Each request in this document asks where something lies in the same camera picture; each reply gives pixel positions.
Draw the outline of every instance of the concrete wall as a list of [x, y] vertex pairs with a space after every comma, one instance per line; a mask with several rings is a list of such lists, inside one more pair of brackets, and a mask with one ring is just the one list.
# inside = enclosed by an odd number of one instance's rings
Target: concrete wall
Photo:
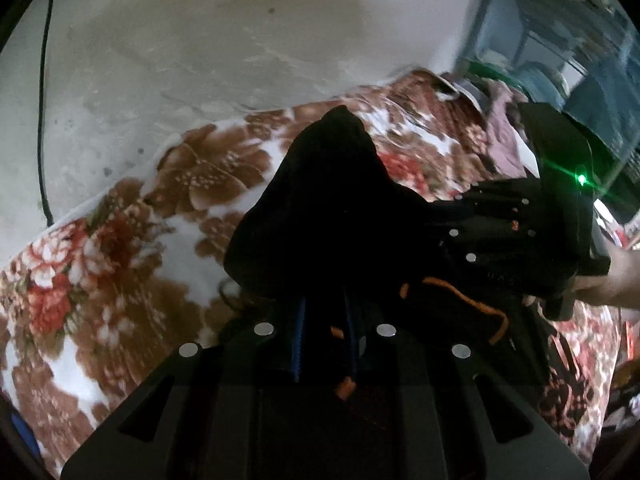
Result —
[[[55, 218], [162, 141], [456, 60], [478, 0], [56, 0], [45, 172]], [[46, 0], [0, 54], [0, 262], [41, 229], [38, 57]]]

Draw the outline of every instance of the orange wire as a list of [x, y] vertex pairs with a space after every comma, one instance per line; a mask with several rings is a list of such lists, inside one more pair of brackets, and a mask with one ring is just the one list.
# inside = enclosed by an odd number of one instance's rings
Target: orange wire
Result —
[[[466, 304], [469, 304], [472, 307], [478, 309], [483, 314], [488, 314], [489, 316], [500, 316], [502, 318], [502, 324], [500, 325], [498, 332], [496, 332], [494, 336], [491, 339], [489, 339], [490, 345], [495, 345], [504, 336], [505, 332], [507, 332], [507, 329], [509, 327], [509, 318], [507, 318], [507, 315], [503, 311], [498, 310], [497, 308], [490, 307], [482, 303], [481, 301], [472, 300], [470, 297], [462, 294], [462, 292], [457, 290], [453, 285], [451, 285], [449, 282], [446, 282], [445, 280], [441, 280], [439, 278], [431, 278], [427, 276], [422, 280], [422, 282], [425, 285], [436, 285], [436, 286], [441, 286], [442, 288], [446, 288], [447, 290], [450, 290], [462, 301], [464, 301]], [[408, 289], [409, 289], [408, 283], [405, 283], [401, 287], [400, 296], [403, 299], [406, 298]]]
[[331, 335], [338, 339], [344, 339], [343, 330], [341, 328], [338, 328], [337, 326], [331, 327]]
[[342, 400], [347, 400], [351, 395], [356, 391], [356, 383], [353, 382], [349, 376], [345, 377], [344, 380], [335, 387], [336, 396], [340, 397]]

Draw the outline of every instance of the floral blanket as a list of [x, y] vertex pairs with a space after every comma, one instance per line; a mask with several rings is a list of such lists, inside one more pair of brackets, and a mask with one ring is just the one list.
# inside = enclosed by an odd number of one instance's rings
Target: floral blanket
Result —
[[[0, 389], [53, 475], [172, 351], [215, 345], [238, 316], [219, 292], [230, 237], [295, 136], [338, 104], [362, 119], [390, 176], [426, 200], [500, 176], [486, 118], [426, 70], [170, 139], [151, 165], [72, 212], [0, 274]], [[610, 316], [598, 319], [606, 333]], [[586, 332], [570, 333], [578, 341]], [[579, 424], [593, 439], [612, 373], [596, 339], [576, 348], [602, 384]], [[570, 444], [588, 460], [593, 446], [581, 442]]]
[[[590, 306], [582, 301], [575, 302], [573, 319], [552, 325], [564, 335], [580, 372], [593, 389], [593, 397], [587, 403], [586, 412], [576, 425], [574, 434], [564, 439], [578, 457], [589, 464], [609, 403], [611, 380], [620, 346], [620, 330], [609, 307]], [[567, 385], [561, 385], [562, 388], [567, 388]]]

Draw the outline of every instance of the green object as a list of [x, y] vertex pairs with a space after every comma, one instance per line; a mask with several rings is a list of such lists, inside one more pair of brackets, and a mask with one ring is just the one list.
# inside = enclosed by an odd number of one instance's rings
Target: green object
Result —
[[470, 60], [467, 71], [478, 77], [485, 77], [487, 79], [503, 81], [507, 83], [508, 86], [515, 88], [516, 90], [520, 90], [523, 94], [527, 95], [527, 97], [529, 96], [527, 94], [527, 91], [523, 88], [523, 86], [516, 78], [507, 74], [498, 66], [492, 65], [490, 63], [485, 64], [479, 61]]

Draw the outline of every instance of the black garment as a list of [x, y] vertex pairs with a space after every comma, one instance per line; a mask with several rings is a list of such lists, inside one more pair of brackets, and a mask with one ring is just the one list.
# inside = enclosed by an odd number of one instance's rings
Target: black garment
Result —
[[[575, 365], [565, 370], [566, 359], [548, 344], [555, 329], [533, 307], [523, 307], [521, 295], [465, 275], [444, 250], [452, 222], [462, 224], [473, 212], [467, 200], [428, 203], [394, 183], [362, 122], [341, 106], [293, 142], [236, 229], [225, 269], [242, 288], [268, 298], [344, 286], [380, 305], [389, 322], [413, 332], [431, 356], [450, 358], [456, 343], [479, 352], [534, 407], [549, 391], [551, 368], [566, 375], [573, 392], [584, 390]], [[502, 319], [450, 290], [422, 284], [425, 276], [503, 311], [509, 319], [505, 335], [490, 344]], [[545, 402], [564, 406], [570, 399], [563, 395], [552, 393]], [[574, 410], [574, 421], [583, 412]]]

